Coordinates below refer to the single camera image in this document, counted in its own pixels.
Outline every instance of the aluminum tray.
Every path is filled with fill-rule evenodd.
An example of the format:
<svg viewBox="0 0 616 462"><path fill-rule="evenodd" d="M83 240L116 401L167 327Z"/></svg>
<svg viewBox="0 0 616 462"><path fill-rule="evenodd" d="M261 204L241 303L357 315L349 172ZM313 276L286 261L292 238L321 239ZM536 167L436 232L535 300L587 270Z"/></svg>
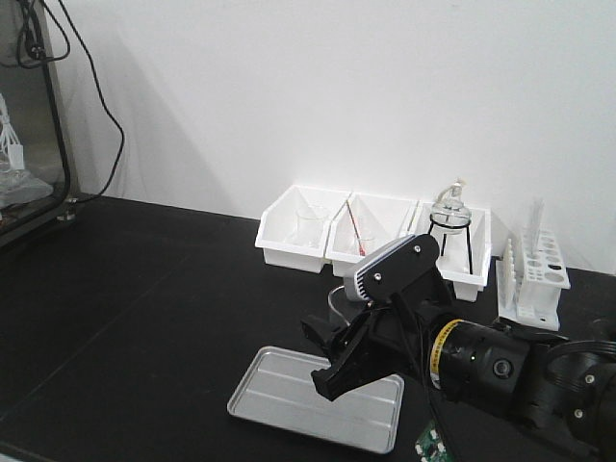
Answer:
<svg viewBox="0 0 616 462"><path fill-rule="evenodd" d="M229 414L323 440L385 454L394 448L404 380L390 375L330 402L310 372L325 358L275 346L259 350L235 393Z"/></svg>

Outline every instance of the circuit board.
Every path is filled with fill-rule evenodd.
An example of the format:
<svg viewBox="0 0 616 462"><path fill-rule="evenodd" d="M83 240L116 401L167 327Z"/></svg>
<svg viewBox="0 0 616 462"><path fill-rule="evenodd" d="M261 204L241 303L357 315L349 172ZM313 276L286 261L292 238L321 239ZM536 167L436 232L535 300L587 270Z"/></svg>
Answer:
<svg viewBox="0 0 616 462"><path fill-rule="evenodd" d="M436 430L434 421L430 421L415 442L415 451L422 462L453 462L453 457L447 453L445 443Z"/></svg>

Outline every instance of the white test tube rack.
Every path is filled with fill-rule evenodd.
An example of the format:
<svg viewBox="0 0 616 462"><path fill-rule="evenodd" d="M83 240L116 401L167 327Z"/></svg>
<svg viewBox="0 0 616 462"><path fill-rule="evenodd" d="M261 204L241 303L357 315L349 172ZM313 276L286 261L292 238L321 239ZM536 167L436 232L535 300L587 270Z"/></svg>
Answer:
<svg viewBox="0 0 616 462"><path fill-rule="evenodd" d="M562 289L571 288L569 277L554 234L546 230L530 234L523 234L517 252L507 240L502 261L497 262L499 316L557 331L558 300Z"/></svg>

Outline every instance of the white bin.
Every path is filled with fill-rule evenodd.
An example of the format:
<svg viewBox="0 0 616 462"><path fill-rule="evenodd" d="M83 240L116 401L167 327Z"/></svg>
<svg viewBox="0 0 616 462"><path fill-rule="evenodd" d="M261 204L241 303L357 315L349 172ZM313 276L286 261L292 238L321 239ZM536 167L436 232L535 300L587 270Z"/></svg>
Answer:
<svg viewBox="0 0 616 462"><path fill-rule="evenodd" d="M366 255L405 236L417 208L417 200L387 197L355 192L349 199L353 216L366 248ZM325 258L331 260L335 276L346 271L363 256L355 236L347 206L345 205L331 225Z"/></svg>
<svg viewBox="0 0 616 462"><path fill-rule="evenodd" d="M263 248L267 264L310 272L321 272L332 219L345 206L348 191L323 190L293 185L261 215L255 245ZM306 206L325 207L328 211L321 236L313 245L299 244L297 211Z"/></svg>
<svg viewBox="0 0 616 462"><path fill-rule="evenodd" d="M410 234L425 234L430 228L430 210L433 202L420 202L409 228ZM447 237L445 255L439 257L436 266L443 277L453 282L455 295L461 300L476 301L477 293L488 284L488 270L492 254L492 231L489 209L469 207L471 217L471 249L473 274L469 274L469 257L466 246L466 231ZM443 243L442 228L434 226L432 236L439 246Z"/></svg>

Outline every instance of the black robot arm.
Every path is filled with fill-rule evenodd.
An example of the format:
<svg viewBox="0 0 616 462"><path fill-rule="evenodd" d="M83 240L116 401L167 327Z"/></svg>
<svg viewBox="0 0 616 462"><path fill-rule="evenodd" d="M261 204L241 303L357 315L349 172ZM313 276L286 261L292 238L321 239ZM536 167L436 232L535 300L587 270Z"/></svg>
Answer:
<svg viewBox="0 0 616 462"><path fill-rule="evenodd" d="M402 238L349 272L346 296L366 301L349 326L302 321L331 362L312 372L317 391L333 400L391 373L410 375L569 456L616 460L616 344L461 320L438 256L432 237Z"/></svg>

